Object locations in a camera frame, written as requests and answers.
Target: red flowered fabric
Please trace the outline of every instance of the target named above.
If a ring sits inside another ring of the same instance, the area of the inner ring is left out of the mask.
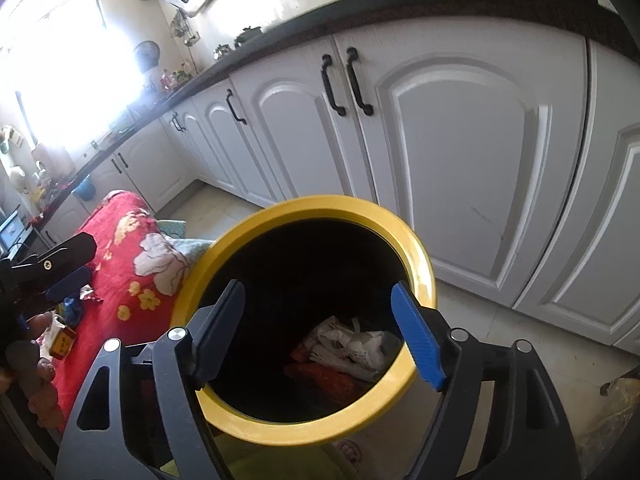
[[[111,338],[123,345],[155,341],[169,327],[187,270],[184,256],[160,234],[156,220],[135,193],[108,195],[78,232],[93,235],[97,252],[92,287],[104,301],[85,302],[69,355],[55,361],[65,423],[100,347]]]

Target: trash bin opening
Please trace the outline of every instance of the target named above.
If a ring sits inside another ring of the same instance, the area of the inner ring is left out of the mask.
[[[402,339],[390,293],[407,273],[387,241],[366,227],[337,219],[277,227],[223,264],[199,306],[213,304],[231,279],[244,285],[246,305],[211,386],[252,418],[306,422],[341,409],[284,373],[294,362],[291,351],[329,316],[345,324],[357,317],[363,331],[387,330]]]

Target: floral pattern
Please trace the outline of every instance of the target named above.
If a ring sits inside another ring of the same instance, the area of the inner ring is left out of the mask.
[[[140,284],[138,282],[129,283],[129,294],[132,296],[140,294]]]
[[[140,242],[140,247],[142,252],[133,259],[136,275],[153,275],[158,292],[165,296],[173,296],[187,271],[187,259],[160,233],[148,233]]]
[[[142,310],[155,310],[156,306],[160,304],[160,299],[156,298],[156,295],[150,288],[146,288],[142,294],[138,296],[140,300],[140,308]]]
[[[129,211],[120,219],[118,225],[116,225],[116,233],[113,237],[114,244],[120,245],[127,236],[127,233],[132,233],[140,226],[140,222],[138,222],[136,216],[136,211]]]
[[[118,307],[118,319],[126,321],[131,317],[131,310],[127,305],[121,305]]]

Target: metal screw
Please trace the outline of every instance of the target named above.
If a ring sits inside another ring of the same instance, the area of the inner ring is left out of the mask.
[[[464,330],[463,328],[454,328],[451,331],[451,338],[453,341],[463,342],[469,339],[469,332]]]
[[[103,346],[105,352],[113,352],[114,350],[117,350],[119,347],[120,347],[120,340],[116,338],[107,339],[107,341],[105,341]]]
[[[187,331],[183,329],[181,326],[177,328],[172,328],[169,330],[169,339],[171,341],[180,341],[184,336],[187,335]]]
[[[533,346],[526,339],[519,339],[516,341],[516,348],[520,350],[523,354],[528,354],[533,350]]]

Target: white kitchen cabinet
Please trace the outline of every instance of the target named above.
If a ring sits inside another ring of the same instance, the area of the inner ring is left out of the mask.
[[[190,171],[190,178],[194,178],[194,171],[197,166],[196,157],[193,153],[189,136],[185,135],[185,132],[181,131],[181,129],[178,129],[177,123],[175,123],[177,117],[177,112],[170,111],[163,114],[158,120],[164,127],[164,130],[169,137],[172,146],[174,147],[175,153],[180,156],[184,165]]]
[[[281,191],[231,81],[222,81],[197,94],[193,103],[204,121],[209,142],[229,161],[242,196],[263,207],[279,202]]]
[[[193,181],[159,121],[136,132],[113,155],[155,211]]]
[[[593,42],[590,66],[574,184],[515,307],[640,354],[640,68]]]
[[[177,115],[173,120],[173,126],[184,135],[185,143],[190,147],[195,176],[207,184],[242,196],[223,153],[214,152],[207,140],[206,129],[193,101],[187,99],[175,107],[174,111]]]
[[[120,161],[117,161],[116,157],[116,153],[112,153],[107,160],[91,172],[90,179],[95,186],[94,197],[87,201],[78,197],[80,203],[89,213],[91,213],[111,191],[123,189],[125,191],[132,191],[138,195],[140,194],[138,188],[124,172],[124,165]]]
[[[56,246],[69,240],[87,218],[89,213],[75,196],[69,195],[44,225],[42,235],[52,247]]]
[[[321,78],[322,57],[335,101]],[[231,75],[248,123],[286,198],[345,194],[375,200],[364,140],[330,38],[313,41]]]
[[[380,205],[415,230],[437,277],[513,305],[574,172],[584,38],[508,20],[421,18],[335,41],[341,65],[350,47],[358,53],[351,65],[373,109],[358,117]]]

